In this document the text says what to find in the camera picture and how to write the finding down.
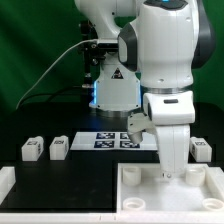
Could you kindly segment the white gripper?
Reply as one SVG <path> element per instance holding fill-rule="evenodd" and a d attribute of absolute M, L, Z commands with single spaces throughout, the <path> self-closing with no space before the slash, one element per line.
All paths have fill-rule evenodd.
<path fill-rule="evenodd" d="M 188 163 L 190 126 L 157 126 L 156 140 L 163 177 L 183 174 Z"/>

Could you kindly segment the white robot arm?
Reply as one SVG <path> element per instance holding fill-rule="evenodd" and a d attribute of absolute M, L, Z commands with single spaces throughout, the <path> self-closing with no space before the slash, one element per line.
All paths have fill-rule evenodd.
<path fill-rule="evenodd" d="M 192 70 L 214 50 L 203 0 L 75 0 L 97 34 L 118 43 L 119 63 L 140 72 L 142 111 L 128 117 L 127 133 L 139 144 L 154 136 L 165 178 L 186 169 L 190 125 L 195 121 Z"/>

